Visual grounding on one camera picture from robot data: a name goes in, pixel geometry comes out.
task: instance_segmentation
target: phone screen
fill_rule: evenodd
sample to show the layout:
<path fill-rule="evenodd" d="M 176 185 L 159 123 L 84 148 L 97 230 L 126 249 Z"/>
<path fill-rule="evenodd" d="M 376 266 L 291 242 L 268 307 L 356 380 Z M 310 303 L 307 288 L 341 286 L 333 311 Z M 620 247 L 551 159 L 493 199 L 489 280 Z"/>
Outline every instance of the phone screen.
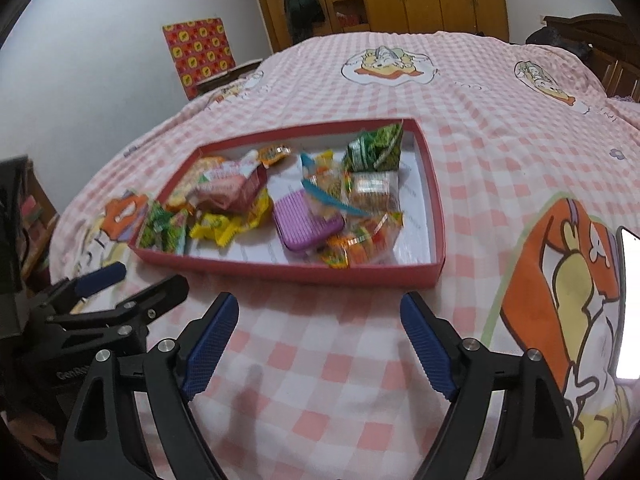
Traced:
<path fill-rule="evenodd" d="M 625 320 L 616 377 L 635 381 L 640 378 L 640 238 L 622 228 L 619 240 L 624 262 Z"/>

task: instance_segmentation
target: pink checkered bedsheet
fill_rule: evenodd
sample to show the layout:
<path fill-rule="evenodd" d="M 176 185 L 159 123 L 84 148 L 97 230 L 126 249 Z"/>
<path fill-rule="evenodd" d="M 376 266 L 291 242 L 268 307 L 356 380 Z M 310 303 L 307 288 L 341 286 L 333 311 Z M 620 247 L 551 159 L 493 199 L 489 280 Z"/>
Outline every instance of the pink checkered bedsheet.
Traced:
<path fill-rule="evenodd" d="M 89 261 L 86 248 L 106 202 L 127 189 L 157 193 L 196 146 L 332 120 L 420 123 L 447 247 L 440 282 L 423 295 L 462 337 L 491 349 L 522 352 L 499 315 L 500 298 L 522 235 L 555 196 L 579 201 L 610 230 L 640 230 L 640 110 L 608 100 L 597 78 L 559 49 L 442 32 L 340 34 L 275 54 L 239 95 L 214 97 L 191 102 L 95 175 L 54 234 L 52 279 L 94 268 L 99 258 Z M 126 282 L 87 309 L 108 308 L 170 273 L 129 250 L 117 257 L 127 264 Z M 191 403 L 230 478 L 412 478 L 448 403 L 431 389 L 399 323 L 402 290 L 187 277 L 188 300 L 153 323 L 148 343 L 176 337 L 219 291 L 238 298 L 238 327 L 207 391 Z M 620 408 L 612 395 L 625 397 L 618 411 L 626 418 L 610 417 L 622 421 L 620 435 L 593 430 L 580 444 L 588 478 L 597 478 L 638 418 L 640 391 L 591 394 L 596 412 Z M 139 400 L 158 473 L 169 478 Z M 496 394 L 469 478 L 482 473 L 499 405 Z"/>

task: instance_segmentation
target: green snack package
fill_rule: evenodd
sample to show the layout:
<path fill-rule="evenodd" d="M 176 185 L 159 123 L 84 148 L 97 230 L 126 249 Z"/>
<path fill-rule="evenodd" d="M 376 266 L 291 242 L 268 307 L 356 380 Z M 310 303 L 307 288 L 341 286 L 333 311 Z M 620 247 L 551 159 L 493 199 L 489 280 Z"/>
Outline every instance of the green snack package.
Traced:
<path fill-rule="evenodd" d="M 170 220 L 162 237 L 162 250 L 165 253 L 184 254 L 187 240 L 187 219 L 189 212 L 186 209 L 178 211 Z"/>
<path fill-rule="evenodd" d="M 398 171 L 402 123 L 389 124 L 375 132 L 364 132 L 350 142 L 342 163 L 344 169 L 359 171 Z"/>
<path fill-rule="evenodd" d="M 142 249 L 162 247 L 162 231 L 169 225 L 172 214 L 165 211 L 160 203 L 153 200 L 146 215 L 145 226 L 140 235 L 138 246 Z"/>

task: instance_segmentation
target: yellow snack package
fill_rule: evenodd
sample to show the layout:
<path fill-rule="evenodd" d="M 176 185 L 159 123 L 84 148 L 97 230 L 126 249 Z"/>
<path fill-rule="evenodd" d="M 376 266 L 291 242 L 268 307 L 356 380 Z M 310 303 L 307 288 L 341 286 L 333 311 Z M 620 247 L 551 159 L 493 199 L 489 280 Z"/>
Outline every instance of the yellow snack package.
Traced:
<path fill-rule="evenodd" d="M 270 168 L 274 164 L 280 162 L 283 158 L 291 155 L 291 153 L 293 153 L 293 150 L 289 146 L 285 146 L 284 144 L 275 144 L 258 150 L 258 160 L 265 168 Z"/>
<path fill-rule="evenodd" d="M 329 238 L 320 259 L 334 269 L 375 264 L 391 254 L 401 229 L 402 213 L 361 220 L 346 234 Z"/>
<path fill-rule="evenodd" d="M 189 236 L 194 240 L 213 240 L 219 247 L 226 247 L 239 233 L 255 229 L 269 217 L 266 213 L 273 202 L 266 189 L 258 194 L 251 209 L 245 215 L 223 215 L 205 213 L 200 221 L 191 228 Z"/>
<path fill-rule="evenodd" d="M 228 217 L 213 213 L 205 213 L 200 221 L 191 228 L 189 236 L 194 240 L 213 240 L 220 247 L 226 247 L 239 232 L 242 225 L 241 216 Z"/>
<path fill-rule="evenodd" d="M 197 160 L 174 187 L 164 204 L 164 208 L 167 211 L 177 213 L 180 209 L 187 207 L 186 197 L 198 185 L 202 174 L 219 167 L 225 160 L 223 156 L 204 156 Z"/>

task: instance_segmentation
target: purple plastic case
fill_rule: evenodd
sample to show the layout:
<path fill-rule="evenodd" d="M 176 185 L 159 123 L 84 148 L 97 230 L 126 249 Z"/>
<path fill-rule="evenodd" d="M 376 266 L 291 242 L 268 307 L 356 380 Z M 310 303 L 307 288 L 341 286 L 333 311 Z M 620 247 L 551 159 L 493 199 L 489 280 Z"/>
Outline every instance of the purple plastic case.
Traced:
<path fill-rule="evenodd" d="M 309 211 L 304 189 L 278 200 L 273 206 L 273 218 L 280 241 L 294 253 L 316 248 L 344 229 L 344 218 L 340 213 L 325 220 Z"/>

